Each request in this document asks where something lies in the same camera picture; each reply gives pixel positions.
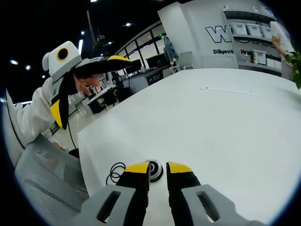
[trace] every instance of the gray gripper housing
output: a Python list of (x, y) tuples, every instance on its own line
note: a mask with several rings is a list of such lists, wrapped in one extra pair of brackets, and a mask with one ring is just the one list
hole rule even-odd
[[(123, 226), (127, 209), (135, 193), (134, 188), (109, 185), (86, 200), (81, 213), (64, 226)], [(236, 213), (234, 203), (212, 188), (201, 185), (182, 189), (194, 226), (266, 226), (259, 221), (249, 221)], [(105, 205), (116, 200), (107, 223), (97, 218)]]

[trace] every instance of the floor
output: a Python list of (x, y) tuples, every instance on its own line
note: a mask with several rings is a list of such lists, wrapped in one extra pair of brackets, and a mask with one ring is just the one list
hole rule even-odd
[[(76, 147), (79, 146), (78, 133), (90, 123), (93, 123), (96, 119), (106, 114), (112, 108), (113, 105), (110, 105), (107, 107), (107, 111), (103, 110), (100, 113), (88, 115), (85, 108), (81, 107), (69, 117), (70, 131)], [(52, 135), (52, 138), (53, 141), (56, 141), (63, 148), (68, 148), (69, 151), (74, 149), (68, 128), (66, 130), (59, 129), (54, 135)]]

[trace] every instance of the desk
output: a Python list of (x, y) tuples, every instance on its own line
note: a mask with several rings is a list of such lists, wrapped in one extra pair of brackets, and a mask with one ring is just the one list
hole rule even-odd
[[(134, 74), (130, 76), (129, 79), (128, 78), (124, 79), (123, 85), (124, 87), (130, 87), (132, 94), (137, 93), (140, 90), (159, 81), (160, 79), (163, 79), (163, 70), (169, 67), (170, 66), (164, 66), (164, 67), (157, 68), (155, 70), (147, 70), (145, 72)], [(158, 75), (158, 77), (156, 78), (157, 80), (151, 78), (153, 75)]]
[(249, 220), (271, 223), (301, 174), (301, 92), (286, 79), (239, 69), (173, 74), (123, 101), (79, 133), (89, 195), (111, 166), (157, 159), (144, 225), (173, 226), (167, 161), (191, 167), (201, 184), (230, 198)]
[(87, 103), (87, 105), (89, 105), (90, 103), (92, 103), (92, 102), (95, 101), (95, 100), (98, 100), (99, 98), (102, 98), (102, 96), (103, 96), (104, 94), (106, 94), (107, 92), (109, 92), (110, 90), (115, 89), (115, 88), (116, 88), (116, 85), (112, 85), (112, 86), (109, 86), (109, 87), (107, 87), (107, 88), (104, 88), (102, 91), (100, 91), (99, 93), (97, 93), (97, 94), (95, 95), (95, 97), (93, 97), (93, 98)]

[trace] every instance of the computer monitor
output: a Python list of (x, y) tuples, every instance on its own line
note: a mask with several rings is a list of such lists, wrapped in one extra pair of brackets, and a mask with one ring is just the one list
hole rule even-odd
[(141, 65), (140, 60), (134, 60), (132, 63), (132, 66), (126, 68), (126, 72), (127, 72), (127, 74), (137, 72), (137, 71), (141, 70), (141, 66), (142, 65)]
[(164, 53), (161, 53), (156, 56), (152, 56), (152, 57), (146, 59), (146, 61), (149, 64), (149, 68), (170, 66), (170, 63), (166, 59)]

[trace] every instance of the round button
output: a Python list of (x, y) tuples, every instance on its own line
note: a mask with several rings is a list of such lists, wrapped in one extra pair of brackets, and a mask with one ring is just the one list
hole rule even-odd
[(155, 159), (147, 160), (150, 163), (150, 182), (158, 181), (163, 175), (163, 166)]

